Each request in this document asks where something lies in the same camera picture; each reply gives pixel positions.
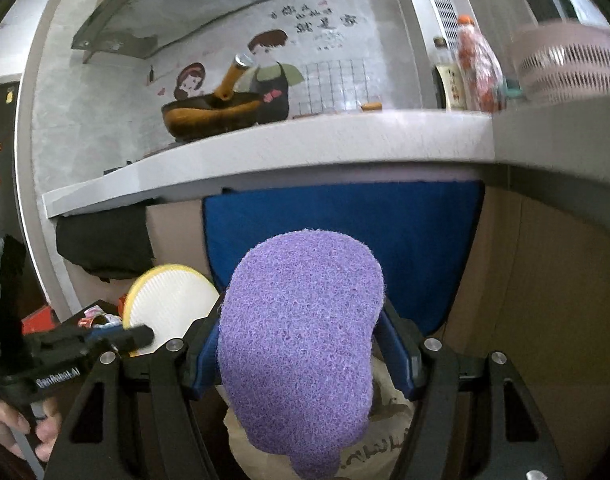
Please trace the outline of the person's left hand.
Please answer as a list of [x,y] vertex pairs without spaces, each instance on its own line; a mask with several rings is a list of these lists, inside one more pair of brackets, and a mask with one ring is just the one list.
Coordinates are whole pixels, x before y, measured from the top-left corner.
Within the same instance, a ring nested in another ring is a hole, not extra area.
[[[58,408],[58,400],[55,398],[45,400],[42,409],[46,418],[40,420],[36,426],[36,436],[40,445],[36,447],[35,453],[43,463],[47,463],[61,430],[62,414]],[[24,458],[12,430],[29,434],[29,422],[19,411],[0,400],[0,444],[18,458]]]

